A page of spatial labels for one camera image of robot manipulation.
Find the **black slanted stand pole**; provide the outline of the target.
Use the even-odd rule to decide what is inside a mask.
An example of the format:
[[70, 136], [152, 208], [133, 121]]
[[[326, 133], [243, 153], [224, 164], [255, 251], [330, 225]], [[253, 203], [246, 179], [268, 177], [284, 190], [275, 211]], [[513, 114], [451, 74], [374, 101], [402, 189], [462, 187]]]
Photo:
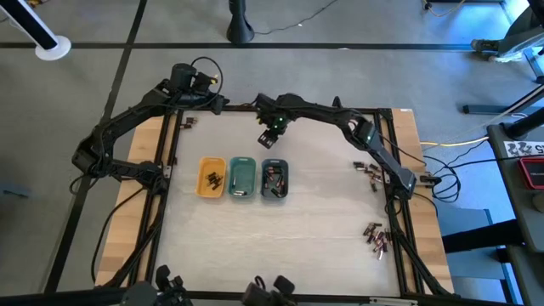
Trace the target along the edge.
[[58, 46], [56, 36], [25, 0], [0, 0], [0, 8], [38, 47]]

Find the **dark side desk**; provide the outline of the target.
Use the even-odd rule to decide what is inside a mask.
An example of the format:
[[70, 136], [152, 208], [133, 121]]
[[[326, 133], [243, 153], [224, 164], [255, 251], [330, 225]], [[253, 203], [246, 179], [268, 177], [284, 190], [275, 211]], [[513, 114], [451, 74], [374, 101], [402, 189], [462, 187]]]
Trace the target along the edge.
[[508, 137], [504, 125], [487, 127], [490, 146], [496, 157], [502, 180], [521, 229], [523, 245], [508, 245], [507, 255], [525, 306], [544, 306], [544, 190], [530, 190], [524, 183], [518, 161], [508, 157], [504, 141], [543, 141], [544, 127], [529, 132], [525, 139]]

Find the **green plastic bin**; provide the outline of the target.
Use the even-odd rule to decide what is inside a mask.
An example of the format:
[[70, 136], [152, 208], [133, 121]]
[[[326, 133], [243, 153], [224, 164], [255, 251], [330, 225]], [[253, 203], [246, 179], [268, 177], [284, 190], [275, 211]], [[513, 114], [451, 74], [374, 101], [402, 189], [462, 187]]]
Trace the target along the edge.
[[[251, 157], [237, 156], [229, 161], [228, 193], [233, 197], [249, 198], [255, 193], [256, 161]], [[236, 176], [235, 188], [232, 188], [232, 179]], [[247, 195], [237, 196], [233, 193], [237, 190], [247, 191]]]

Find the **red and black device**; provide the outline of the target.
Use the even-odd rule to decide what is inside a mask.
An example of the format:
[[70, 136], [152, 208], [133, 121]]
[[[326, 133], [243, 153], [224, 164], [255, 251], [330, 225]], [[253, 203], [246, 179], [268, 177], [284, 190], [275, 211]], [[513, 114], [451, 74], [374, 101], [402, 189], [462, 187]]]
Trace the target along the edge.
[[544, 190], [544, 157], [523, 157], [518, 165], [528, 189]]

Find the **slate blue plastic bin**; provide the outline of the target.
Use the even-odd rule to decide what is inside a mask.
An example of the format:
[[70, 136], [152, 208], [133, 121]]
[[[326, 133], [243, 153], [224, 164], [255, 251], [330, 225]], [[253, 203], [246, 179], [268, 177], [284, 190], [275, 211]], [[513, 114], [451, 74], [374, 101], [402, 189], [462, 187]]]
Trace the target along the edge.
[[[284, 173], [279, 173], [279, 174], [278, 173], [268, 173], [269, 175], [271, 175], [273, 177], [273, 181], [275, 181], [275, 182], [277, 182], [280, 175], [283, 175], [283, 181], [282, 181], [283, 184], [280, 187], [269, 188], [269, 190], [264, 191], [263, 190], [264, 183], [271, 182], [271, 181], [265, 181], [264, 180], [264, 175], [266, 174], [265, 169], [268, 168], [268, 167], [273, 167], [273, 168], [280, 167], [280, 168], [283, 169]], [[261, 178], [260, 178], [260, 187], [261, 187], [260, 194], [261, 194], [261, 196], [264, 199], [273, 200], [273, 201], [281, 201], [284, 198], [286, 198], [287, 195], [288, 195], [288, 191], [289, 191], [289, 167], [288, 167], [287, 161], [281, 160], [281, 159], [266, 159], [266, 160], [262, 161], [261, 170], [262, 170], [262, 174], [261, 174]], [[278, 190], [280, 192], [280, 194], [282, 195], [282, 197], [280, 197], [280, 198], [276, 197], [271, 192], [272, 189]]]

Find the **black floor stand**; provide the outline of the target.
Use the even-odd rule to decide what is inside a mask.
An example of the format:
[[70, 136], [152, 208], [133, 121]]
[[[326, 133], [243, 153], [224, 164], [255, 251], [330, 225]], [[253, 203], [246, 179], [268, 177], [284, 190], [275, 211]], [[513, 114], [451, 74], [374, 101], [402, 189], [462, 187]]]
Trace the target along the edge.
[[227, 39], [235, 44], [249, 43], [254, 38], [254, 30], [246, 17], [246, 0], [229, 0], [231, 20], [227, 28]]

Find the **silver frame bracket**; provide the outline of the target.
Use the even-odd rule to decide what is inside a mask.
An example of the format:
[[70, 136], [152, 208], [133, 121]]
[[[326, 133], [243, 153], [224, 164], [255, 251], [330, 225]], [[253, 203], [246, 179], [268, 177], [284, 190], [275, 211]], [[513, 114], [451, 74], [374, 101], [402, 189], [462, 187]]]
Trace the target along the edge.
[[369, 304], [381, 306], [419, 306], [418, 301], [392, 297], [370, 297]]

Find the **black desk leg bar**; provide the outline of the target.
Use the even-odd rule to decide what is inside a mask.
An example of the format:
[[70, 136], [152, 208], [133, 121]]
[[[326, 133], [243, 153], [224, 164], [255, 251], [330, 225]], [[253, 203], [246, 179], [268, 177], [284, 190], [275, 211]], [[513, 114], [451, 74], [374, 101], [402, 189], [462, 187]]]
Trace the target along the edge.
[[515, 219], [497, 224], [445, 235], [446, 253], [465, 252], [485, 247], [523, 245], [525, 239]]

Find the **printed marker sheet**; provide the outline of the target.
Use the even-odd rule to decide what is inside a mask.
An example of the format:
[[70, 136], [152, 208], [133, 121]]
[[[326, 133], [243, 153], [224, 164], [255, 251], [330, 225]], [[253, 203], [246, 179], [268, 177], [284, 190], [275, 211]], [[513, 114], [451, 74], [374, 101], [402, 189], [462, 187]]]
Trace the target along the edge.
[[543, 141], [504, 141], [508, 157], [544, 155]]

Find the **black floor stand bar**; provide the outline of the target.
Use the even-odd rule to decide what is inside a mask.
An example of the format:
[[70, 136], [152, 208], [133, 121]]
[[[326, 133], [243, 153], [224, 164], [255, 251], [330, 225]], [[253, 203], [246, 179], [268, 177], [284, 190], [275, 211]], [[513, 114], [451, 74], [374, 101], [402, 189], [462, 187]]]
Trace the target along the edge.
[[500, 115], [501, 113], [513, 114], [524, 111], [535, 111], [534, 104], [544, 99], [544, 84], [539, 84], [535, 89], [528, 92], [522, 98], [511, 105], [463, 105], [463, 114], [472, 115]]

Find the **yellow plastic bin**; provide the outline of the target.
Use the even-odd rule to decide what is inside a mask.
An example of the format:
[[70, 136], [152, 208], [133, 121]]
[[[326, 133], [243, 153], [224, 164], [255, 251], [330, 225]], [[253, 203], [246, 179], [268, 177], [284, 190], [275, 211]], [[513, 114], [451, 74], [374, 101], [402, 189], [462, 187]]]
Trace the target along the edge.
[[[220, 198], [224, 193], [226, 171], [227, 165], [224, 158], [211, 156], [202, 157], [199, 161], [195, 193], [203, 198]], [[222, 179], [215, 179], [213, 182], [208, 182], [208, 178], [213, 178], [213, 176], [208, 177], [207, 175], [212, 172], [216, 172], [216, 175], [224, 177]], [[212, 187], [215, 185], [213, 183], [216, 181], [223, 181], [223, 183], [216, 190], [212, 190]]]

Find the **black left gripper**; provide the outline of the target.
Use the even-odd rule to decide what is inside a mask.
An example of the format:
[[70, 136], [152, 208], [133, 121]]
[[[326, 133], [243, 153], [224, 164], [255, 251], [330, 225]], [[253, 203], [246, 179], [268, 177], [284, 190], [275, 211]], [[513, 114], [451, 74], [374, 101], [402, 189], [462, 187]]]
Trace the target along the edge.
[[[227, 105], [230, 100], [214, 93], [210, 87], [218, 82], [216, 77], [198, 71], [193, 65], [178, 63], [171, 69], [170, 85], [178, 96], [178, 104], [183, 106]], [[213, 108], [215, 115], [223, 111], [222, 105]]]

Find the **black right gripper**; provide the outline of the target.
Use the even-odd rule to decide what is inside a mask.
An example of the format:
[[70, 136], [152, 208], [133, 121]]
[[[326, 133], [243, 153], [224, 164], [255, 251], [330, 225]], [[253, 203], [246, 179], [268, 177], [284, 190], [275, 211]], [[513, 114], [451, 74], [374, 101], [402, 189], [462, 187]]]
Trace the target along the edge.
[[[290, 106], [294, 97], [294, 94], [285, 93], [278, 96], [277, 99], [272, 99], [259, 93], [255, 99], [258, 123], [264, 124], [271, 131], [284, 132], [287, 124], [291, 121], [286, 108]], [[267, 149], [270, 149], [278, 140], [278, 135], [269, 130], [265, 130], [258, 138], [258, 142], [265, 145]]]

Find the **white round stand base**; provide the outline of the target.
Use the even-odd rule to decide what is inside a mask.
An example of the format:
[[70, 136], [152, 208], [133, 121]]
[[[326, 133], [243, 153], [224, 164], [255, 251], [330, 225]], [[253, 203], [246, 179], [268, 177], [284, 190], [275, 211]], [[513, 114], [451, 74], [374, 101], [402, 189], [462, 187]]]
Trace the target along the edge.
[[65, 57], [71, 50], [71, 41], [67, 37], [54, 36], [56, 45], [51, 49], [35, 47], [35, 55], [44, 61], [54, 61]]

